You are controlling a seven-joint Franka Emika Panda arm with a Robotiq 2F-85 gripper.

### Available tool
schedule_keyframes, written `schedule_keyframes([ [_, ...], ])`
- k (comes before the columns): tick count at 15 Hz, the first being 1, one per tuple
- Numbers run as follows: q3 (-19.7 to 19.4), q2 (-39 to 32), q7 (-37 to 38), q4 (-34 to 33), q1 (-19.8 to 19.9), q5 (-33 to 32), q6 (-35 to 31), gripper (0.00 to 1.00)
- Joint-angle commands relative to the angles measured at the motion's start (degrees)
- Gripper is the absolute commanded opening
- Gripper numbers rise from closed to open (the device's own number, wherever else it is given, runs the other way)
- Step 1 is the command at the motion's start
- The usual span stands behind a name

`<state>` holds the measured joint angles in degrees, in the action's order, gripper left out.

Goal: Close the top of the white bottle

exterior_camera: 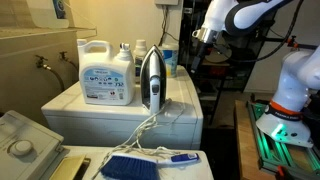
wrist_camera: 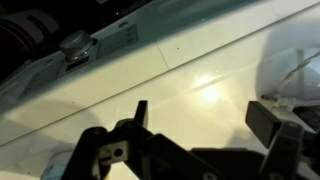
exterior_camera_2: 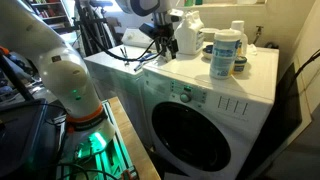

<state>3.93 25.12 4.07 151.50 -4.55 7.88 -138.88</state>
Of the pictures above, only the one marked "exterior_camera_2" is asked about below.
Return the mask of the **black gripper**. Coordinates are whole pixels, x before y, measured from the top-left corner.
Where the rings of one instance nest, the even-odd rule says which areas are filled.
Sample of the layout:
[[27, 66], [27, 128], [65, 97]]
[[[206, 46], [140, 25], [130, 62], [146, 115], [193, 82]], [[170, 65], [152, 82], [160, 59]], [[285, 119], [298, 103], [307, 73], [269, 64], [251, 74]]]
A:
[[[163, 38], [169, 39], [174, 34], [173, 24], [178, 21], [179, 17], [176, 15], [170, 15], [167, 12], [155, 12], [152, 14], [152, 22], [143, 23], [139, 27], [139, 30], [153, 40], [161, 40]], [[171, 58], [175, 59], [176, 53], [178, 52], [178, 44], [176, 39], [171, 40], [170, 51]], [[169, 59], [167, 57], [167, 48], [166, 45], [163, 43], [161, 43], [160, 54], [162, 59], [165, 62], [168, 62]]]

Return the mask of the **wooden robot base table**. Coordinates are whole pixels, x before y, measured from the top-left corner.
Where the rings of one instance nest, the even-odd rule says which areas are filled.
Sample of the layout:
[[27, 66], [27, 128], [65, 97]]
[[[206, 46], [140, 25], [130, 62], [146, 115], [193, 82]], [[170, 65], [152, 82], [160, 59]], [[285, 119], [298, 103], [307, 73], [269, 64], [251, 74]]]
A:
[[101, 124], [66, 128], [56, 180], [161, 180], [120, 100], [104, 100]]

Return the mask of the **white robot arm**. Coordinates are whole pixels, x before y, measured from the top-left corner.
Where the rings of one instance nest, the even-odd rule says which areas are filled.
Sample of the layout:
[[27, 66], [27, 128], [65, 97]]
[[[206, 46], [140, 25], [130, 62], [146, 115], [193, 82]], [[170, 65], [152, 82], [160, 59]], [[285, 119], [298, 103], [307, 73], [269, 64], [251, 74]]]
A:
[[[161, 56], [178, 51], [173, 24], [183, 12], [171, 0], [115, 0], [126, 13], [153, 16], [150, 34], [158, 39]], [[102, 116], [102, 101], [80, 54], [21, 0], [0, 0], [0, 44], [30, 59], [45, 87], [62, 103], [75, 144], [94, 133], [110, 141], [115, 128]]]

